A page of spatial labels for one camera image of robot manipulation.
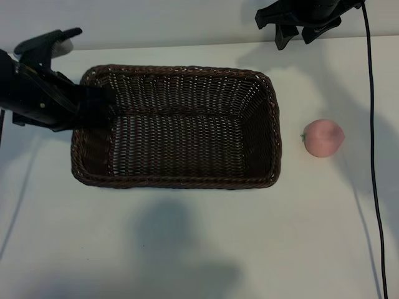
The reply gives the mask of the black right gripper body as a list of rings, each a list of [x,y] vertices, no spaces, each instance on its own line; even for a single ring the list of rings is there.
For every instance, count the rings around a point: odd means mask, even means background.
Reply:
[[[323,27],[352,8],[360,9],[363,1],[295,1],[280,0],[259,9],[255,21],[259,29],[268,24]]]

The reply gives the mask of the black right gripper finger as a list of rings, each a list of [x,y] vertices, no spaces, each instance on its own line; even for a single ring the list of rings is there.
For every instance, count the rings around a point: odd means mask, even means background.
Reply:
[[[296,26],[276,24],[275,43],[278,50],[283,50],[288,42],[299,34]]]
[[[305,44],[310,44],[325,32],[338,27],[341,24],[341,22],[342,22],[341,18],[338,17],[321,27],[304,27],[302,30],[302,37]]]

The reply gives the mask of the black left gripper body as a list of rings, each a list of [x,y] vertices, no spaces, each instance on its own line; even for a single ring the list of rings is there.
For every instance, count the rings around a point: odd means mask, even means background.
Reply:
[[[52,131],[72,130],[77,105],[61,89],[35,70],[1,51],[1,108],[13,112],[16,125],[32,125]]]

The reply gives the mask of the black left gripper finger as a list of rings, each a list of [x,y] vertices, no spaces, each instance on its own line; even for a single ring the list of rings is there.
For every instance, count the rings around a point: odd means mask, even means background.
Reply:
[[[116,93],[111,88],[77,85],[79,103],[85,108],[100,108],[116,104]]]
[[[106,129],[109,124],[109,109],[97,107],[79,112],[74,120],[74,129]]]

